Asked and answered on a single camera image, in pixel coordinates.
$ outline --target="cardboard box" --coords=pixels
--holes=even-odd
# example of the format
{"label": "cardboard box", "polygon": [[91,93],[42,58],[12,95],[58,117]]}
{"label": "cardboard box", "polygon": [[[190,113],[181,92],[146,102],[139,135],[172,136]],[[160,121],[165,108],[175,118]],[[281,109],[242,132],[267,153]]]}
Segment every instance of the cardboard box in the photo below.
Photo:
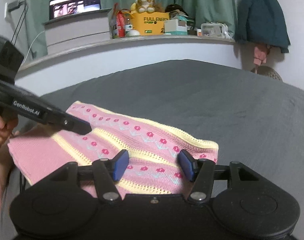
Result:
{"label": "cardboard box", "polygon": [[164,33],[164,21],[170,19],[169,13],[132,13],[133,29],[141,35],[157,35]]}

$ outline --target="power outlet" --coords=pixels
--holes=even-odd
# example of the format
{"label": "power outlet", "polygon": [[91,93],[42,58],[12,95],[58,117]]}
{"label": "power outlet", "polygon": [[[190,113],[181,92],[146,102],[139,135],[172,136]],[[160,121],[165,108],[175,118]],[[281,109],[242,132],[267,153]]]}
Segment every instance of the power outlet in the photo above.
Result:
{"label": "power outlet", "polygon": [[4,5],[4,20],[6,20],[7,22],[10,21],[11,17],[10,17],[10,14],[9,14],[9,4],[6,2],[5,5]]}

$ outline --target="yellow stripe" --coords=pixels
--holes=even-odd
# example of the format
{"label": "yellow stripe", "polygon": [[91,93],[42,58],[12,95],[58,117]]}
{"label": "yellow stripe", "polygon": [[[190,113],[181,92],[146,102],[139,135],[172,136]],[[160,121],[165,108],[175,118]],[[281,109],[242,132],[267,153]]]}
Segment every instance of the yellow stripe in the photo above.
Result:
{"label": "yellow stripe", "polygon": [[26,179],[27,179],[27,181],[28,181],[28,183],[32,186],[33,185],[33,183],[32,183],[32,181],[31,181],[31,179],[30,178],[28,178],[27,176],[24,176]]}
{"label": "yellow stripe", "polygon": [[83,153],[75,149],[72,145],[70,145],[62,136],[58,133],[52,133],[48,126],[44,129],[51,138],[64,150],[66,151],[80,166],[91,165],[92,162],[89,160]]}
{"label": "yellow stripe", "polygon": [[102,138],[103,140],[108,141],[119,151],[121,151],[122,149],[128,150],[129,155],[132,158],[139,158],[139,159],[143,159],[143,160],[154,162],[154,163],[163,163],[163,164],[167,164],[167,165],[170,165],[173,167],[177,167],[177,165],[175,163],[170,163],[167,160],[163,159],[162,157],[160,157],[156,154],[153,154],[153,153],[147,152],[147,151],[138,150],[138,149],[128,146],[127,144],[122,142],[118,137],[116,137],[115,135],[113,135],[103,129],[95,128],[92,130],[92,133],[95,134],[96,136]]}
{"label": "yellow stripe", "polygon": [[[82,102],[80,101],[76,101],[75,104],[83,104]],[[171,133],[177,137],[179,137],[180,139],[182,139],[183,141],[195,146],[195,147],[199,147],[199,148],[205,148],[205,149],[216,149],[218,150],[219,149],[219,146],[216,142],[213,142],[213,141],[208,141],[208,140],[200,140],[200,139],[196,139],[194,138],[192,135],[189,135],[187,132],[184,132],[178,128],[175,128],[175,127],[171,127],[171,126],[168,126],[168,125],[165,125],[165,124],[161,124],[161,123],[158,123],[158,122],[154,122],[154,121],[151,121],[151,120],[148,120],[148,119],[144,119],[144,118],[137,118],[137,117],[132,117],[132,116],[128,116],[128,115],[125,115],[125,114],[118,114],[118,113],[113,113],[112,111],[109,111],[109,110],[106,110],[104,108],[100,108],[100,107],[97,107],[97,106],[93,106],[97,109],[99,109],[100,111],[106,113],[106,114],[115,114],[115,115],[119,115],[119,116],[123,116],[123,117],[126,117],[126,118],[130,118],[130,119],[133,119],[133,120],[136,120],[138,122],[143,122],[143,123],[146,123],[146,124],[149,124],[149,125],[152,125],[156,128],[159,128],[163,131],[166,131],[168,133]]]}
{"label": "yellow stripe", "polygon": [[171,192],[168,190],[160,189],[154,186],[140,185],[126,179],[121,179],[117,185],[134,194],[171,194]]}

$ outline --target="laptop screen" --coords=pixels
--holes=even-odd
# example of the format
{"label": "laptop screen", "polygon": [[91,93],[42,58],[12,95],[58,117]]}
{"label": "laptop screen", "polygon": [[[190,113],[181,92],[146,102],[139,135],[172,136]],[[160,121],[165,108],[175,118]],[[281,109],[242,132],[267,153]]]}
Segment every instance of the laptop screen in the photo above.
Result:
{"label": "laptop screen", "polygon": [[65,15],[97,11],[101,9],[100,0],[51,0],[50,20]]}

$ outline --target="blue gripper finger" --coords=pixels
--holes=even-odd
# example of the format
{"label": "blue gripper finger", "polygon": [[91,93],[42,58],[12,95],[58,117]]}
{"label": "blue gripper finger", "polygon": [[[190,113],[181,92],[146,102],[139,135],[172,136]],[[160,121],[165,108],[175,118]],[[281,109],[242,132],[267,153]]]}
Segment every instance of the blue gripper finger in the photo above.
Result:
{"label": "blue gripper finger", "polygon": [[129,158],[129,152],[127,150],[122,150],[112,159],[114,162],[113,181],[119,181],[122,178],[129,165]]}
{"label": "blue gripper finger", "polygon": [[185,177],[194,182],[196,179],[197,160],[194,159],[187,150],[181,150],[178,154],[178,161]]}

